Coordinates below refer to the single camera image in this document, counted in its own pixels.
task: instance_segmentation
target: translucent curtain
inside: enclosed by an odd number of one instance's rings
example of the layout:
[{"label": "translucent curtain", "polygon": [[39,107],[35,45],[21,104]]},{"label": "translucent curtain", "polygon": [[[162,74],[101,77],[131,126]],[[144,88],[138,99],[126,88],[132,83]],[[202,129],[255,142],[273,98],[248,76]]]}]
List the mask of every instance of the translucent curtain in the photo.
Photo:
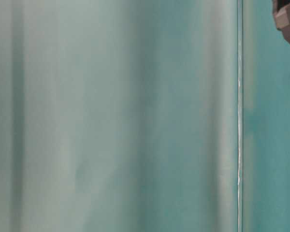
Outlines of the translucent curtain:
[{"label": "translucent curtain", "polygon": [[235,232],[237,155],[237,1],[0,0],[0,232]]}]

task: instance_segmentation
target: brown object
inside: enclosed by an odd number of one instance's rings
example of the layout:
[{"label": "brown object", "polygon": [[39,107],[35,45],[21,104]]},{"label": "brown object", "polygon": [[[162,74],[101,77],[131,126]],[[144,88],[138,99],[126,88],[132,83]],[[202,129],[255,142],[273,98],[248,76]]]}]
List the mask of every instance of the brown object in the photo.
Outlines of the brown object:
[{"label": "brown object", "polygon": [[276,28],[290,43],[290,0],[273,0],[273,17]]}]

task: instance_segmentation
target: curtain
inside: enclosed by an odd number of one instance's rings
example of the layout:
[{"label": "curtain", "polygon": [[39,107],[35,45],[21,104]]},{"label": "curtain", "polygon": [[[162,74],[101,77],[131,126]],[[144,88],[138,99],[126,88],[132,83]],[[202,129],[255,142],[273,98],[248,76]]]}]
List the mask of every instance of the curtain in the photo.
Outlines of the curtain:
[{"label": "curtain", "polygon": [[0,0],[0,232],[290,231],[290,46],[243,4]]}]

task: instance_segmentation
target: shower curtain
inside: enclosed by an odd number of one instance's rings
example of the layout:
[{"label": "shower curtain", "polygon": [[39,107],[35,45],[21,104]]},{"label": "shower curtain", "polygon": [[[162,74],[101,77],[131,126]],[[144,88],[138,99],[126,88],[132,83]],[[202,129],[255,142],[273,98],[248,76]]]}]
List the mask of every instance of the shower curtain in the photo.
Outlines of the shower curtain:
[{"label": "shower curtain", "polygon": [[0,0],[0,232],[242,230],[290,231],[270,1]]}]

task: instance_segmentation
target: blurry background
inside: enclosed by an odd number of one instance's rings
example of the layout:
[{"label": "blurry background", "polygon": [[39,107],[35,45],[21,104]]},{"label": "blurry background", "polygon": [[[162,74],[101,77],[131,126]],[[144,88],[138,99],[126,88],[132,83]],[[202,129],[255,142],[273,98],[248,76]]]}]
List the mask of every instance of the blurry background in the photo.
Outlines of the blurry background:
[{"label": "blurry background", "polygon": [[290,231],[290,44],[244,1],[244,231]]}]

